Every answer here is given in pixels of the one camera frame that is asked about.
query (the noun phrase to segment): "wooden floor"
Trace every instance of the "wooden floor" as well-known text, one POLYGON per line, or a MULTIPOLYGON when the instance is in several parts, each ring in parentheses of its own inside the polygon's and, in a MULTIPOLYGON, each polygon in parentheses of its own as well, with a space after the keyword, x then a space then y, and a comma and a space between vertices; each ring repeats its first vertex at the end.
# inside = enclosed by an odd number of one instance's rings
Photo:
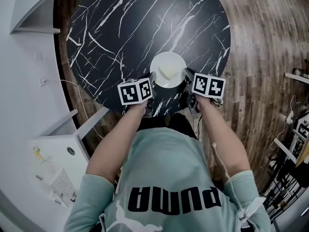
MULTIPOLYGON (((59 48, 63 72, 66 80, 75 83, 66 53, 66 35, 78 1, 58 0, 56 22, 62 32, 59 34, 59 48)), ((270 150, 269 145, 283 129, 292 97, 295 95, 296 100, 303 103, 308 94, 308 86, 285 78, 284 73, 291 73, 293 68, 306 70, 308 67, 304 59, 309 58, 309 0, 220 1, 232 34, 230 56, 222 76, 227 79, 222 114, 245 145, 258 189, 263 191, 269 180, 268 157, 280 152, 278 148, 270 150)), ((68 90, 73 107, 79 110, 78 121, 83 124, 87 118, 78 89, 68 84, 68 90)), ((88 116, 101 107, 82 89, 81 95, 88 116)), ((301 106, 293 100, 292 109, 297 114, 301 106)), ((191 117, 188 111, 183 113, 196 130, 198 117, 191 117)), ((105 136, 120 117, 109 112, 96 126, 97 132, 105 136)), ((290 131, 291 126, 286 126, 279 140, 290 131)), ((207 133, 202 130, 201 134, 211 173, 218 178, 207 133)), ((100 138, 92 130, 86 140, 93 151, 100 138)))

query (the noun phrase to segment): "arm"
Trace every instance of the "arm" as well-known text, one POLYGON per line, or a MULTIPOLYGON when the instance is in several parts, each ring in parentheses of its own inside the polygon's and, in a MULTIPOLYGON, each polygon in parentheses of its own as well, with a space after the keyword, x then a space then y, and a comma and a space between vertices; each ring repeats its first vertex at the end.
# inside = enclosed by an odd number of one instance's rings
POLYGON ((210 142, 211 144, 216 143, 217 153, 226 166, 229 176, 233 176, 245 170, 250 170, 244 146, 232 129, 227 125, 218 109, 205 97, 196 95, 196 99, 198 102, 198 109, 202 113, 207 128, 210 142))
POLYGON ((105 136, 91 157, 86 174, 99 175, 114 183, 145 114, 146 104, 147 102, 144 102, 132 106, 115 128, 105 136))

